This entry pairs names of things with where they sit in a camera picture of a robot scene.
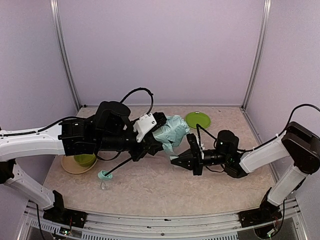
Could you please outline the mint green folding umbrella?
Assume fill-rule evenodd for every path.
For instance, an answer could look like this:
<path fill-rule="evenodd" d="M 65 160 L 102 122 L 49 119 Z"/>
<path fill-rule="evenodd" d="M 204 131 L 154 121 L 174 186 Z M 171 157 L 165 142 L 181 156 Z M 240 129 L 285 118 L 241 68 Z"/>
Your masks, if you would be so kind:
<path fill-rule="evenodd" d="M 149 132 L 148 134 L 153 134 L 156 141 L 162 143 L 163 151 L 169 156 L 170 160 L 176 159 L 178 155 L 174 152 L 174 148 L 178 147 L 183 138 L 190 133 L 190 128 L 187 123 L 183 120 L 183 118 L 179 115 L 174 116 L 166 116 L 166 123 L 153 132 Z M 117 137 L 122 135 L 135 135 L 137 133 L 134 132 L 134 123 L 137 119 L 131 121 L 127 115 L 115 115 L 109 114 L 109 116 L 104 117 L 102 119 L 98 119 L 94 122 L 94 130 L 96 140 L 96 149 L 94 150 L 94 155 L 98 160 L 106 161 L 105 158 L 99 156 L 100 145 L 102 143 L 102 138 L 105 136 Z M 116 155 L 112 158 L 109 158 L 109 161 L 115 160 L 120 156 L 122 152 L 117 152 Z M 112 172 L 114 172 L 119 167 L 128 163 L 129 161 L 133 161 L 131 156 L 129 158 L 108 171 L 101 171 L 98 174 L 98 177 L 102 182 L 105 180 L 109 180 L 113 177 Z"/>

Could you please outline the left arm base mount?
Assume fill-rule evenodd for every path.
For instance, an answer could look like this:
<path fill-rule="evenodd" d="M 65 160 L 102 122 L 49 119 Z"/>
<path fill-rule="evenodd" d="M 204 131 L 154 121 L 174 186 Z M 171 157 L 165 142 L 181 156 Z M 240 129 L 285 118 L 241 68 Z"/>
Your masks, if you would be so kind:
<path fill-rule="evenodd" d="M 53 207 L 44 210 L 43 218 L 70 227 L 84 228 L 88 214 L 84 211 L 65 208 L 63 196 L 53 190 Z"/>

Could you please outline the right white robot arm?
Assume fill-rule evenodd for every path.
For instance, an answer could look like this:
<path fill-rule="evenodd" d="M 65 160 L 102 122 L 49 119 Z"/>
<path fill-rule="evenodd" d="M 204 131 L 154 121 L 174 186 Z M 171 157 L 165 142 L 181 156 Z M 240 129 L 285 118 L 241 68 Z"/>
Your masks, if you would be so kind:
<path fill-rule="evenodd" d="M 255 149 L 238 149 L 239 138 L 230 130 L 221 130 L 213 149 L 203 149 L 199 138 L 187 134 L 189 149 L 171 160 L 171 164 L 200 176 L 204 167 L 222 165 L 232 178 L 243 178 L 277 160 L 290 157 L 291 167 L 265 195 L 261 206 L 278 207 L 299 188 L 307 176 L 320 168 L 320 138 L 299 123 L 290 122 L 285 130 Z"/>

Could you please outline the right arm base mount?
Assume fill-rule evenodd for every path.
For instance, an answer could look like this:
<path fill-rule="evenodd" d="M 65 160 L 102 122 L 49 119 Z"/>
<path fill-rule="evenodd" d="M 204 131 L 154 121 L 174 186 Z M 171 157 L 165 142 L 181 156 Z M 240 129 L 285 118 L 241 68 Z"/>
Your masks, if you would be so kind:
<path fill-rule="evenodd" d="M 271 189 L 272 188 L 266 192 L 258 208 L 244 210 L 238 213 L 242 228 L 268 223 L 275 221 L 276 218 L 281 219 L 283 217 L 280 207 L 267 201 Z"/>

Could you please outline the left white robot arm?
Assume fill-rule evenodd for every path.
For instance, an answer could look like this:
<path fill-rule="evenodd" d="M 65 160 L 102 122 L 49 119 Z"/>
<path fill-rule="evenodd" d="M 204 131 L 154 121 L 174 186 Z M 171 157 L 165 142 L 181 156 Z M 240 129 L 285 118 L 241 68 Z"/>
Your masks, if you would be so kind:
<path fill-rule="evenodd" d="M 60 193 L 49 190 L 27 175 L 17 158 L 42 155 L 97 155 L 99 152 L 128 152 L 137 162 L 161 148 L 153 132 L 164 126 L 162 112 L 146 113 L 130 120 L 131 110 L 121 102 L 103 101 L 94 115 L 65 117 L 50 126 L 0 132 L 0 182 L 22 192 L 45 211 L 64 212 Z"/>

